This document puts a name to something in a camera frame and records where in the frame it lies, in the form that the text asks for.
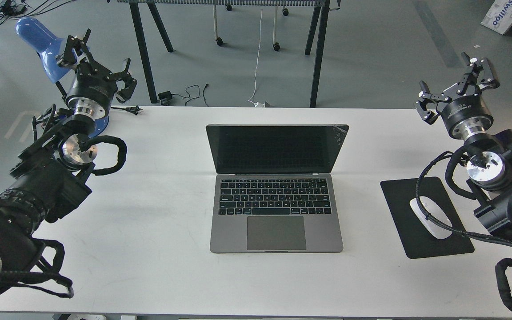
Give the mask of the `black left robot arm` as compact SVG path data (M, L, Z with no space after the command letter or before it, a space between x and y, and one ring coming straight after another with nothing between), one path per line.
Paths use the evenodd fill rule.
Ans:
M137 81L124 69L112 72L98 63L83 38L69 36L57 66L75 71L71 89L60 89L66 108L55 105L32 125L41 136L20 153L11 170L16 180L0 193L0 295L13 287L72 298L72 281L61 275L65 250L56 240L34 238L43 221L55 223L91 194L91 175L107 176L124 166L127 146L116 136L91 136L96 121L108 115L112 100L129 100Z

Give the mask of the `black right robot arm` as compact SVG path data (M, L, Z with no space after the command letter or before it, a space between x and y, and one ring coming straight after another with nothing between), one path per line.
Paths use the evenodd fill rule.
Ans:
M449 227L427 209L425 219L435 225L475 240L512 247L512 130L489 134L494 118L482 99L482 93L500 86L496 71L485 57L461 54L466 69L463 76L442 93L431 93L421 81L415 109L431 125L442 119L448 135L463 142L455 152L443 152L419 176L415 200L421 205L419 189L434 164L448 159L445 181L463 198L477 200L474 215L488 234Z

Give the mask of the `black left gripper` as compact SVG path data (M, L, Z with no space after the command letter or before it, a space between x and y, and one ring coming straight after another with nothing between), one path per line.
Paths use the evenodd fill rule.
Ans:
M71 109L91 108L93 111L90 117L104 118L108 116L114 96L120 103L131 99L137 80L129 71L130 57L123 60L123 70L116 73L93 62L87 46L90 34L91 29L88 28L82 39L69 35L60 47L62 53L56 56L56 65L75 70L75 78L64 99L65 104ZM124 83L124 87L117 90L116 83L119 81Z

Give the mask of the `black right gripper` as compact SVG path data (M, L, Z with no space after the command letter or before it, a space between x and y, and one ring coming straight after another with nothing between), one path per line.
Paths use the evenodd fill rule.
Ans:
M500 86L495 68L488 58L470 58L465 52L461 53L461 57L467 69L455 89L446 90L441 95L432 94L428 85L421 80L421 92L415 101L420 118L432 125L441 116L451 137L468 137L471 135L469 128L478 127L482 131L491 128L494 120L481 93ZM435 104L441 110L430 111L428 104Z

